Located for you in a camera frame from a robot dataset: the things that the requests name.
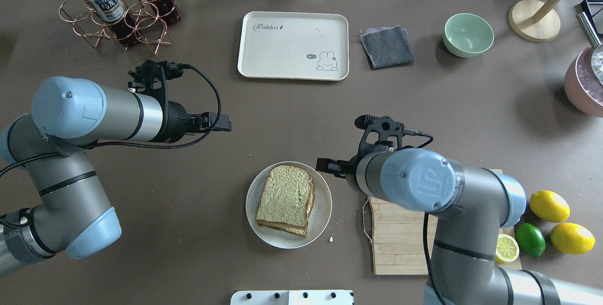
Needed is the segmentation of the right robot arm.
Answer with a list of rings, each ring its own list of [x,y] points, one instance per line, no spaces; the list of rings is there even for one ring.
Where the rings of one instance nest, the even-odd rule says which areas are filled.
[[[345,177],[366,195],[438,218],[425,305],[440,298],[454,305],[602,303],[600,289],[496,266],[500,228],[515,225],[526,208],[525,192],[510,176],[422,148],[348,162],[320,157],[316,169]]]

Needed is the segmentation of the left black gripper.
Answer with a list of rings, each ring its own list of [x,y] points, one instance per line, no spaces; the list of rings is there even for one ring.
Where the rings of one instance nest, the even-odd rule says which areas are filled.
[[[177,142],[186,134],[203,133],[207,132],[207,129],[230,132],[232,122],[226,114],[189,114],[181,104],[168,101],[167,118],[164,119],[160,130],[160,142]]]

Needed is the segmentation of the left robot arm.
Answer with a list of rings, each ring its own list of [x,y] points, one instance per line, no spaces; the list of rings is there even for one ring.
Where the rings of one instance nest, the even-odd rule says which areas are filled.
[[[55,76],[34,95],[32,111],[1,133],[2,174],[26,170],[41,204],[1,217],[1,275],[65,252],[89,257],[117,241],[122,228],[89,158],[101,146],[177,149],[187,134],[231,131],[218,110],[190,114],[166,90],[141,94],[86,79]]]

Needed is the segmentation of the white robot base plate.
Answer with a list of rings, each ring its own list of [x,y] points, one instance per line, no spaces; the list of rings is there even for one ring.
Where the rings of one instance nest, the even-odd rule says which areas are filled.
[[[352,290],[240,290],[230,300],[231,305],[353,305]]]

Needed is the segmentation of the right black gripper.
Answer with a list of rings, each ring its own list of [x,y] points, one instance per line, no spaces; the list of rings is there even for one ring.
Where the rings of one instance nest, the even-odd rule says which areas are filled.
[[[315,170],[331,174],[337,178],[345,178],[351,189],[359,193],[364,193],[360,188],[356,177],[358,163],[357,157],[351,157],[349,161],[318,157],[315,163]]]

